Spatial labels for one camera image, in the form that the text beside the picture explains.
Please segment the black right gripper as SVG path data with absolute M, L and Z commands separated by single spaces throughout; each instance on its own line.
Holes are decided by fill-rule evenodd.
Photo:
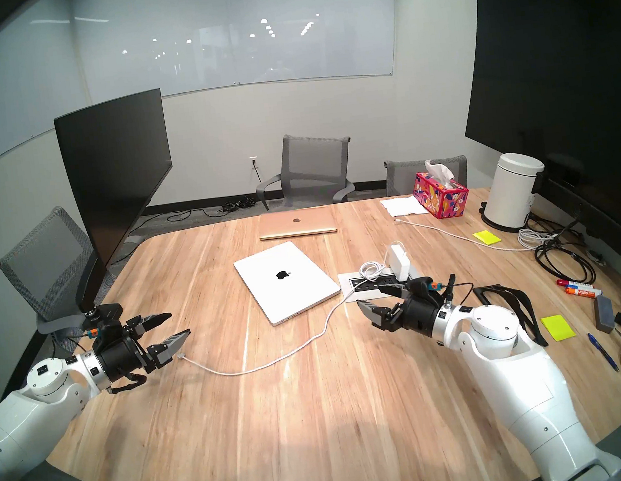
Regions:
M 428 338 L 434 337 L 433 330 L 438 312 L 445 303 L 443 295 L 437 292 L 429 293 L 427 297 L 411 295 L 406 283 L 386 284 L 378 286 L 378 290 L 384 296 L 407 299 L 395 304 L 392 309 L 375 305 L 367 300 L 357 300 L 359 310 L 374 327 L 388 328 L 391 333 L 406 329 Z

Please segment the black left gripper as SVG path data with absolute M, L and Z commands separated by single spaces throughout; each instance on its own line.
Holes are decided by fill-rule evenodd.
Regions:
M 170 312 L 146 317 L 137 315 L 130 320 L 131 335 L 142 336 L 171 317 Z M 190 329 L 182 330 L 159 344 L 150 345 L 151 358 L 138 342 L 127 335 L 108 342 L 100 336 L 94 340 L 96 358 L 111 384 L 124 377 L 130 382 L 147 380 L 146 375 L 133 371 L 142 368 L 150 374 L 155 369 L 163 368 L 177 355 L 190 333 Z

